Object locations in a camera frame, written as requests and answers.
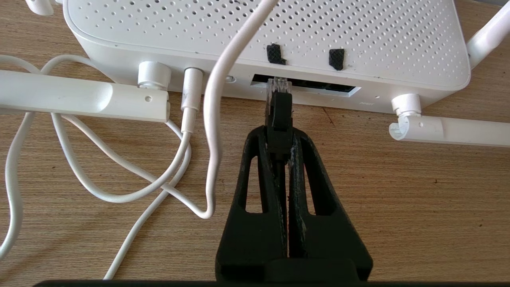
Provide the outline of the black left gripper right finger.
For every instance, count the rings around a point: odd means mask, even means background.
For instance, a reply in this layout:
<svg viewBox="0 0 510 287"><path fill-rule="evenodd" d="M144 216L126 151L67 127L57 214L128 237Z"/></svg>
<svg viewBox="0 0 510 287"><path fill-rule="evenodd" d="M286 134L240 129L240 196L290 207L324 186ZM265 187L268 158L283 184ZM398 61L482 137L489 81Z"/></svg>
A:
<svg viewBox="0 0 510 287"><path fill-rule="evenodd" d="M309 279L367 281L373 260L311 138L293 129L289 162L288 251Z"/></svg>

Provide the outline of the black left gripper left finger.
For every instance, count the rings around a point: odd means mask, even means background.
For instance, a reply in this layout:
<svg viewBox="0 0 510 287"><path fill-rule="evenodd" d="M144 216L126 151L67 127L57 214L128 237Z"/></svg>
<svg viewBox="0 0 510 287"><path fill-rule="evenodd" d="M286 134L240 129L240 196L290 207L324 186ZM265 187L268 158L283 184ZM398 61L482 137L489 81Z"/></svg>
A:
<svg viewBox="0 0 510 287"><path fill-rule="evenodd" d="M250 165L257 159L261 213L246 210ZM233 202L218 247L218 281L264 281L266 265L288 256L285 164L273 162L266 128L247 136Z"/></svg>

